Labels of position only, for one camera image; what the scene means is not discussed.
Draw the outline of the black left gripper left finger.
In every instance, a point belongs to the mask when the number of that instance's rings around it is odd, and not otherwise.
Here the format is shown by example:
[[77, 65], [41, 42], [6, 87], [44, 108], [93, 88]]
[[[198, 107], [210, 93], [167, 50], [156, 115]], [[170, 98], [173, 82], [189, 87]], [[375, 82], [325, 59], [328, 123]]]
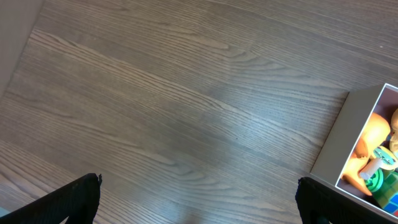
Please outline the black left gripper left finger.
[[1, 224], [92, 224], [100, 204], [102, 175], [89, 173], [1, 217]]

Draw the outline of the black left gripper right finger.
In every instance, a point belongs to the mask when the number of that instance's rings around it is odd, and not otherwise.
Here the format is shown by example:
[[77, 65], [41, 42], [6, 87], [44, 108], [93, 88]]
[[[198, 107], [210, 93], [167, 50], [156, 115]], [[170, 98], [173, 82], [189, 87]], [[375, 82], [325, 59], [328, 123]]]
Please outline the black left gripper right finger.
[[295, 200], [303, 224], [394, 224], [310, 177], [298, 180]]

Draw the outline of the green round plastic wheel toy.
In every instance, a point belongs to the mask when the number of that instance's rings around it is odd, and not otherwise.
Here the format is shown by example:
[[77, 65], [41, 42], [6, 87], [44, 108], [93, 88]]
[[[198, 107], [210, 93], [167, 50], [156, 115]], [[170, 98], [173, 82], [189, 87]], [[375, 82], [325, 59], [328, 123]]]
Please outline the green round plastic wheel toy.
[[373, 193], [377, 192], [384, 182], [384, 173], [382, 169], [378, 169], [368, 180], [365, 181], [368, 190]]

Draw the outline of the colourful puzzle cube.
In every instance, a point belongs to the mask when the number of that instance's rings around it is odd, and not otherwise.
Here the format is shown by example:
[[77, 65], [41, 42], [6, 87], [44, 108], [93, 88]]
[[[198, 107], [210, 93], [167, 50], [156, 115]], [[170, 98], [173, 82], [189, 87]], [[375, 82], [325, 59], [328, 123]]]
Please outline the colourful puzzle cube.
[[397, 217], [397, 172], [384, 170], [383, 175], [383, 183], [373, 193], [373, 198], [381, 209]]

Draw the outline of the wooden cat rattle drum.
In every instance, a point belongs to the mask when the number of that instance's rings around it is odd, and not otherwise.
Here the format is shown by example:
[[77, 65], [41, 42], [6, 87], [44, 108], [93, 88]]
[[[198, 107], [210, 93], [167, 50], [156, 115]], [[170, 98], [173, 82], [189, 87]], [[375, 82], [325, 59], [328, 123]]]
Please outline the wooden cat rattle drum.
[[370, 179], [378, 169], [395, 170], [397, 168], [397, 153], [384, 146], [375, 148], [370, 158], [370, 162], [359, 173], [364, 180]]

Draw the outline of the orange dinosaur toy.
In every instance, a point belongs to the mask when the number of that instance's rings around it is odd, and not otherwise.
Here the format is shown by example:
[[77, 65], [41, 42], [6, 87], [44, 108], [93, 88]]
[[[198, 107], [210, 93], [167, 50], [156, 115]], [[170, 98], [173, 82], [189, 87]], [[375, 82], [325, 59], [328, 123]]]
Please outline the orange dinosaur toy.
[[371, 196], [372, 193], [359, 173], [368, 163], [373, 150], [386, 140], [390, 131], [389, 123], [377, 113], [372, 113], [343, 169], [341, 179], [348, 181], [367, 196]]

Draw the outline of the white yellow duck toy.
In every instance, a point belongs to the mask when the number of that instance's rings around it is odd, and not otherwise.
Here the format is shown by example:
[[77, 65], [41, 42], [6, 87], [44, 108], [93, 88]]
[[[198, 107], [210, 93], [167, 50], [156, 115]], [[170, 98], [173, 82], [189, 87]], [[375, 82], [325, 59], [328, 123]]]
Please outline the white yellow duck toy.
[[391, 128], [392, 134], [389, 143], [389, 149], [394, 153], [397, 154], [397, 132], [398, 132], [398, 110], [395, 110], [394, 114], [391, 118]]

